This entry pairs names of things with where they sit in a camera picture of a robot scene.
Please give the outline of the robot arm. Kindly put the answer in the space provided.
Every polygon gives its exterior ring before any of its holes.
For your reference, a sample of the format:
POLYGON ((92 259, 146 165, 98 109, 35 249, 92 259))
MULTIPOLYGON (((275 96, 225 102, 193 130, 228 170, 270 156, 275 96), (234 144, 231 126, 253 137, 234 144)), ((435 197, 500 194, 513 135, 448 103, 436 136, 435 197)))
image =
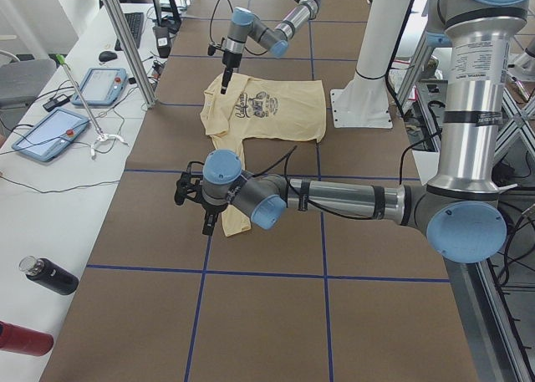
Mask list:
POLYGON ((289 41, 309 20, 317 17, 321 0, 294 0, 297 6, 274 28, 248 9, 233 10, 227 36, 213 47, 223 52, 225 70, 222 76, 221 93, 227 92, 233 71, 240 66, 248 39, 254 40, 273 57, 281 58, 288 50, 289 41))
POLYGON ((227 235, 273 227, 288 208, 352 220, 391 221, 421 232, 440 255, 474 263, 507 240, 492 181, 511 38, 529 0, 429 0, 425 32, 452 45, 438 171, 428 181, 380 186, 407 141, 390 113, 386 81, 414 0, 374 0, 354 75, 342 89, 305 94, 296 84, 259 83, 239 73, 248 42, 274 58, 332 0, 293 0, 269 26, 245 8, 232 11, 224 73, 205 95, 201 122, 214 143, 196 183, 205 232, 217 218, 227 235))

